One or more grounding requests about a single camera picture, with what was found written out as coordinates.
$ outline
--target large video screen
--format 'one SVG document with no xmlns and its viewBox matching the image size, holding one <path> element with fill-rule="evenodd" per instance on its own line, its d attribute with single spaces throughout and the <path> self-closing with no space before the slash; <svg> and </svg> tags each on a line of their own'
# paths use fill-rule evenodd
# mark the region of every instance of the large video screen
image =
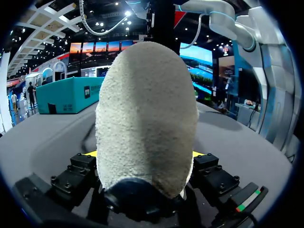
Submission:
<svg viewBox="0 0 304 228">
<path fill-rule="evenodd" d="M 98 60 L 107 59 L 107 51 L 106 51 L 107 42 L 96 42 L 94 58 Z"/>
<path fill-rule="evenodd" d="M 119 41 L 109 42 L 109 52 L 119 51 Z"/>
<path fill-rule="evenodd" d="M 133 40 L 122 41 L 122 50 L 126 50 L 129 46 L 133 45 Z"/>
<path fill-rule="evenodd" d="M 69 63 L 77 62 L 80 60 L 81 44 L 82 43 L 71 43 Z"/>
<path fill-rule="evenodd" d="M 81 60 L 87 61 L 93 59 L 94 43 L 84 43 L 82 46 Z"/>
<path fill-rule="evenodd" d="M 210 90 L 207 88 L 212 86 L 213 80 L 212 51 L 191 46 L 187 49 L 180 49 L 180 57 L 188 67 L 194 87 L 210 93 Z"/>
</svg>

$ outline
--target teal counter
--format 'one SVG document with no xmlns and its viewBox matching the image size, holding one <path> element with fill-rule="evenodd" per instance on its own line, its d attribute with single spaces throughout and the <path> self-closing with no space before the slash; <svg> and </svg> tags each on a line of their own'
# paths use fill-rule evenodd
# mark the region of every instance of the teal counter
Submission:
<svg viewBox="0 0 304 228">
<path fill-rule="evenodd" d="M 72 77 L 37 88 L 40 114 L 77 114 L 99 100 L 104 78 Z"/>
</svg>

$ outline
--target black mount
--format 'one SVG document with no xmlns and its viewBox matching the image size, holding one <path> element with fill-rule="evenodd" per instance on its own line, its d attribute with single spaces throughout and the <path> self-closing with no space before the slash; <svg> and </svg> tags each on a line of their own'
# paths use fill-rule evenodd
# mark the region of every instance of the black mount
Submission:
<svg viewBox="0 0 304 228">
<path fill-rule="evenodd" d="M 201 191 L 212 207 L 218 209 L 212 227 L 248 227 L 255 220 L 251 212 L 265 197 L 268 189 L 258 189 L 254 183 L 242 189 L 239 187 L 240 178 L 224 171 L 218 162 L 219 159 L 210 153 L 195 157 L 190 184 L 192 188 Z M 36 186 L 30 178 L 25 178 L 14 187 L 14 193 L 24 211 L 42 227 L 68 224 L 72 227 L 102 228 L 107 225 L 109 210 L 123 213 L 136 221 L 146 220 L 152 223 L 177 213 L 180 227 L 203 227 L 198 219 L 199 214 L 198 218 L 181 219 L 188 210 L 197 206 L 190 186 L 185 189 L 187 200 L 180 196 L 168 199 L 139 179 L 126 179 L 108 191 L 101 191 L 101 183 L 96 176 L 95 157 L 82 154 L 74 156 L 67 170 L 57 177 L 51 177 L 51 185 L 43 193 L 40 186 Z M 94 188 L 94 192 L 87 219 L 70 213 L 81 204 L 91 188 Z"/>
</svg>

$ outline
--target white foam object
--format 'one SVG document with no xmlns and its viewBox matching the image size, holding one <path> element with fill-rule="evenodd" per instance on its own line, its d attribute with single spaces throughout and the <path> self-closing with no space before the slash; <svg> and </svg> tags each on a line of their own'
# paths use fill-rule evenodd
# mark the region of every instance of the white foam object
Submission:
<svg viewBox="0 0 304 228">
<path fill-rule="evenodd" d="M 136 177 L 169 198 L 192 172 L 198 120 L 190 74 L 182 59 L 153 42 L 114 60 L 96 109 L 97 171 L 104 188 Z"/>
</svg>

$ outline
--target gray table surface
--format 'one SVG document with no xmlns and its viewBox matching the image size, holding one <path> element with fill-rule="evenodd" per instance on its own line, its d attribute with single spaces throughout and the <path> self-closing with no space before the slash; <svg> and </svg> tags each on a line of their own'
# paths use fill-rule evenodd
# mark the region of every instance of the gray table surface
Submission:
<svg viewBox="0 0 304 228">
<path fill-rule="evenodd" d="M 0 172 L 10 188 L 18 180 L 35 173 L 49 183 L 59 175 L 69 159 L 82 152 L 81 141 L 95 122 L 96 104 L 76 115 L 36 114 L 8 131 L 0 139 Z M 253 214 L 261 219 L 282 193 L 292 170 L 287 158 L 272 144 L 237 121 L 198 103 L 200 118 L 194 150 L 212 153 L 231 175 L 240 176 L 240 186 L 250 182 L 265 185 L 269 193 Z M 92 132 L 86 142 L 88 150 L 96 149 Z M 210 218 L 204 199 L 199 209 L 208 224 Z"/>
</svg>

